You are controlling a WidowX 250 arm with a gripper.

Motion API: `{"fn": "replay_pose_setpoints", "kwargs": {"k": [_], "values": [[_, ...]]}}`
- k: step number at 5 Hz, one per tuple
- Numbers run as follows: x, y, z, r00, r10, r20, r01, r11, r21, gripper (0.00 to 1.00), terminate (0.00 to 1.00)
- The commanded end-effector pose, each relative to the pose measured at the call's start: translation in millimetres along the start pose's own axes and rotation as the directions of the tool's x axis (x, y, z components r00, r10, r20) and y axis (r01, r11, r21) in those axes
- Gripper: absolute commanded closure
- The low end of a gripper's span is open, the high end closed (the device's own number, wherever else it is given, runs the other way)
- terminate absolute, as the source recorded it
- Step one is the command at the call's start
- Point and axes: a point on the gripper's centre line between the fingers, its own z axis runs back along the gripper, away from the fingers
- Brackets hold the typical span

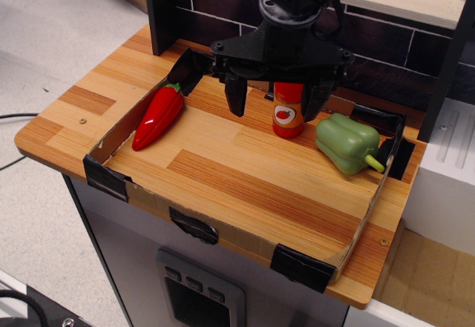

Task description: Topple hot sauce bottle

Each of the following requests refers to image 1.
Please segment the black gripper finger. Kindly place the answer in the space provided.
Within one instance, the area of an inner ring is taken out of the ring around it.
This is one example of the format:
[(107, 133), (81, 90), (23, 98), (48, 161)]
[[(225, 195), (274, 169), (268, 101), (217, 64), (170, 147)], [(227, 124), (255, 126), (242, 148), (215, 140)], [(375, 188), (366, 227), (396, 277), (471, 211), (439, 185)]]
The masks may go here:
[(304, 122), (310, 122), (316, 118), (330, 98), (332, 91), (333, 87), (329, 83), (323, 83), (322, 85), (304, 84), (301, 98)]
[(242, 117), (246, 107), (247, 80), (233, 73), (225, 77), (225, 94), (229, 110), (236, 116)]

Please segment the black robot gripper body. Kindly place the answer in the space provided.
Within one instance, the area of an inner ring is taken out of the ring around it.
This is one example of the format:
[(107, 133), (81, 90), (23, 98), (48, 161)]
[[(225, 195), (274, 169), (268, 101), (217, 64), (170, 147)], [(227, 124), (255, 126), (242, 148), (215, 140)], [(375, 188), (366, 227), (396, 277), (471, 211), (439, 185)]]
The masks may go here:
[(234, 77), (334, 88), (355, 60), (313, 25), (278, 27), (266, 21), (251, 33), (213, 42), (211, 50), (212, 75), (222, 83)]

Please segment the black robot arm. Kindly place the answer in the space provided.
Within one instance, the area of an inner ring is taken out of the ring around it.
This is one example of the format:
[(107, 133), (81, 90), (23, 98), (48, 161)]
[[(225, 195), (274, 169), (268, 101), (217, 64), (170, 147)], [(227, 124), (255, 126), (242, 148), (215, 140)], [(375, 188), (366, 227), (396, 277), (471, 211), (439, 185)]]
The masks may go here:
[(242, 116), (250, 80), (304, 86), (304, 121), (314, 120), (344, 78), (355, 56), (330, 43), (330, 33), (318, 33), (315, 23), (324, 8), (343, 16), (340, 0), (259, 0), (260, 26), (243, 36), (211, 45), (212, 75), (225, 85), (230, 111)]

